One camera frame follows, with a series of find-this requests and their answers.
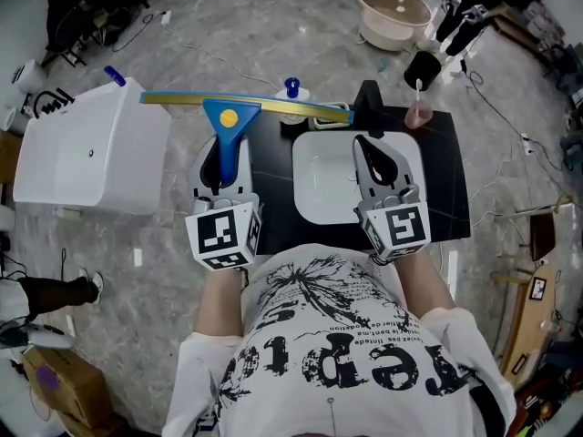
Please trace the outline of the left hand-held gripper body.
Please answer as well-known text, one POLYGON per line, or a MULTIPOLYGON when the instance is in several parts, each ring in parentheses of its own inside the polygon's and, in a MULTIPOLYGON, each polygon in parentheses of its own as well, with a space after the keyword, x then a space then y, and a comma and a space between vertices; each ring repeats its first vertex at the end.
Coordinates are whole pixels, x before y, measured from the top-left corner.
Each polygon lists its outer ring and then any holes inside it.
POLYGON ((206 269, 240 269, 254 262, 262 225, 256 194, 194 198, 185 223, 193 258, 206 269))

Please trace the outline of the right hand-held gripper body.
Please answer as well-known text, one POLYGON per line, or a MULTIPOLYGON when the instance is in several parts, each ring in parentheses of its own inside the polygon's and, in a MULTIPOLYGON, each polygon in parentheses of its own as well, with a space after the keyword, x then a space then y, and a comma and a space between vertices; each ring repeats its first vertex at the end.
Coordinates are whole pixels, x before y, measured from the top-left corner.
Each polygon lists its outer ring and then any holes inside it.
POLYGON ((416 184, 363 199, 353 211, 373 245, 375 263, 391 263, 414 254, 431 241, 428 207, 416 184))

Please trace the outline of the blue squeegee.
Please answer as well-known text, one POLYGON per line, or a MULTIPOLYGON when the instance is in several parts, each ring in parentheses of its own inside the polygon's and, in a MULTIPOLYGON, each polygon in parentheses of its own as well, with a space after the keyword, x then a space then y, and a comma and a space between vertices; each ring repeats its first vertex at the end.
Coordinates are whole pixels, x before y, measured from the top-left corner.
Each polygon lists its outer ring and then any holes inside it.
POLYGON ((203 106, 215 131, 220 151, 220 176, 223 183, 235 177, 236 155, 240 138, 263 111, 315 117, 336 123, 351 124, 353 111, 321 104, 280 100, 276 97, 245 96, 201 91, 146 91, 142 104, 203 106))

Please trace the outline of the person's right forearm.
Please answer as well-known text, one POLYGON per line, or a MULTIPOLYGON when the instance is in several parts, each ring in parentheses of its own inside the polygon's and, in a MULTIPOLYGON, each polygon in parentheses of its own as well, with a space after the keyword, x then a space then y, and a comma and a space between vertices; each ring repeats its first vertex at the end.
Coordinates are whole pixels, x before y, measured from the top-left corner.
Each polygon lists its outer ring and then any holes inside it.
POLYGON ((454 300, 426 249, 394 261, 409 311, 421 319, 431 310, 455 307, 454 300))

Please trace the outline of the white sink basin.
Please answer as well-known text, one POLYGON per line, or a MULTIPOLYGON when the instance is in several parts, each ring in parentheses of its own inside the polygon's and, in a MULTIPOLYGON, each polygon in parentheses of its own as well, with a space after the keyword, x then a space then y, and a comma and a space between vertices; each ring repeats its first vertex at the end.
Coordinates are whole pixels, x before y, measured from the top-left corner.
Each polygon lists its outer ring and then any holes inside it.
POLYGON ((355 177, 353 130, 308 131, 292 145, 294 203, 317 225, 356 224, 362 196, 355 177))

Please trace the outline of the pink cup with toothbrush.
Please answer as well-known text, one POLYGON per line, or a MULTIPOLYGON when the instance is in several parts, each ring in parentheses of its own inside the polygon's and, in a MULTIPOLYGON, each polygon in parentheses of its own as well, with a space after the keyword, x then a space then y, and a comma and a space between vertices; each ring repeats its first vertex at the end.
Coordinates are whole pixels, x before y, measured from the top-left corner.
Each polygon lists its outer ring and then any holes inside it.
POLYGON ((433 109, 431 106, 421 98, 421 88, 423 82, 417 78, 415 80, 415 99, 409 106, 404 123, 409 129, 417 129, 426 125, 433 117, 433 109))

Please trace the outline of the black faucet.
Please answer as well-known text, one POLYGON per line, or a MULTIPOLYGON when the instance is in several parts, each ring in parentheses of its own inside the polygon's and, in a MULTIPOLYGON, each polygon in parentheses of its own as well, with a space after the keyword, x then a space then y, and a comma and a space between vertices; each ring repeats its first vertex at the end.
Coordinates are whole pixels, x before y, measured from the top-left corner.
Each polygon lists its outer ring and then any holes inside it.
POLYGON ((364 80, 353 102, 353 128, 371 137, 384 135, 384 104, 376 81, 364 80))

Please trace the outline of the white bathtub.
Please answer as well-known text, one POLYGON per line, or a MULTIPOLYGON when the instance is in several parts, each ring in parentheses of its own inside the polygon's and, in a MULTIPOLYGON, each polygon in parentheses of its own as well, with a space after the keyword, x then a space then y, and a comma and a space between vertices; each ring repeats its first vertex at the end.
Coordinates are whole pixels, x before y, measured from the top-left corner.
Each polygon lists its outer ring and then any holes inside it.
POLYGON ((129 77, 31 119, 15 172, 17 203, 148 215, 159 208, 170 114, 129 77))

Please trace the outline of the black round bin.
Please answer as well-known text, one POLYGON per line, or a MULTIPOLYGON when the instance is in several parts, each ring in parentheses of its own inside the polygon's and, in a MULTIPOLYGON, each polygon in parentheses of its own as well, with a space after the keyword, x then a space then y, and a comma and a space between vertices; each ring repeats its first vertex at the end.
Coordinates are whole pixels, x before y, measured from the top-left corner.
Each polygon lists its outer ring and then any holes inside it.
POLYGON ((404 81, 412 89, 417 89, 421 82, 420 91, 426 91, 441 73, 440 60, 430 52, 418 51, 404 71, 404 81))

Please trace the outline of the person's white printed shirt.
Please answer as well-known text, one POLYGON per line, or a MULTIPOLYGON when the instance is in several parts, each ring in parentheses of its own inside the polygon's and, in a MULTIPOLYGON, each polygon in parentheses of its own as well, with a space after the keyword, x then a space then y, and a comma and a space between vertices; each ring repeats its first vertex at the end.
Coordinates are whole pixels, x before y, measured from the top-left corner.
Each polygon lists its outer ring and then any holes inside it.
POLYGON ((514 391, 474 316, 418 319, 394 264, 309 244, 242 275, 243 335, 181 343, 162 437, 506 437, 514 391))

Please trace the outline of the wooden bench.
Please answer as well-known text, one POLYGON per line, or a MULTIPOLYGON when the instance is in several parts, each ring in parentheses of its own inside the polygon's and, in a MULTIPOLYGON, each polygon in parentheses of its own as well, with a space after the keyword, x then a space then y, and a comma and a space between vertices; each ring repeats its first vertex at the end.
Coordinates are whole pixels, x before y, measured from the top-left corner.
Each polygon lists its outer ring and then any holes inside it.
POLYGON ((515 268, 511 274, 493 273, 495 282, 517 285, 517 298, 500 370, 520 388, 532 375, 553 325, 558 271, 548 264, 515 268))

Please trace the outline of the beige oval table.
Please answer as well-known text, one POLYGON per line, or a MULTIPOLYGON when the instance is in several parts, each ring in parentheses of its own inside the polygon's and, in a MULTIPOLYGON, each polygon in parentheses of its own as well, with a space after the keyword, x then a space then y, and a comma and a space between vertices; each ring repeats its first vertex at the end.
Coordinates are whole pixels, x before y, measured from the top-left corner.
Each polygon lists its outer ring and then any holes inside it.
POLYGON ((423 0, 357 0, 362 8, 358 34, 388 52, 409 51, 432 21, 423 0))

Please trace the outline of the black bathtub tap fixture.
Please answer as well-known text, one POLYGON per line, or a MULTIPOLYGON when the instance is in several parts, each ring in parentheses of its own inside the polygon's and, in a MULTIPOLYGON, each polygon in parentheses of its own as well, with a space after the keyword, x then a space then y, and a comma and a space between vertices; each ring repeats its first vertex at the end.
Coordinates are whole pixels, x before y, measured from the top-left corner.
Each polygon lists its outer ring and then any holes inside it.
POLYGON ((39 119, 41 113, 50 115, 51 113, 73 104, 75 98, 70 96, 64 89, 57 87, 54 90, 44 90, 36 95, 33 104, 33 115, 39 119))

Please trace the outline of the white bucket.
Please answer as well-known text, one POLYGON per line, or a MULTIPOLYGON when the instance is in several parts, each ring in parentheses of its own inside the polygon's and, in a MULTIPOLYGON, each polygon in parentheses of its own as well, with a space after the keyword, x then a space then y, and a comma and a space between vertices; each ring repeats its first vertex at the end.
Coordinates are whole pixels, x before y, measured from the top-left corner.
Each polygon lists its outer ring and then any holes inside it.
POLYGON ((47 80, 47 74, 34 59, 18 67, 11 83, 23 94, 35 94, 42 90, 47 80))

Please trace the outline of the cardboard box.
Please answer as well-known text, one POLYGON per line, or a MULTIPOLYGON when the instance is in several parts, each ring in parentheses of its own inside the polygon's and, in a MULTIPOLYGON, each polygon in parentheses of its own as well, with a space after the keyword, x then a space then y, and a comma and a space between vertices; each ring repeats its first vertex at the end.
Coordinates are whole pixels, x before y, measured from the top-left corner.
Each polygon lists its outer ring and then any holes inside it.
POLYGON ((49 408, 95 428, 114 413, 105 377, 72 350, 34 347, 23 356, 32 391, 49 408))

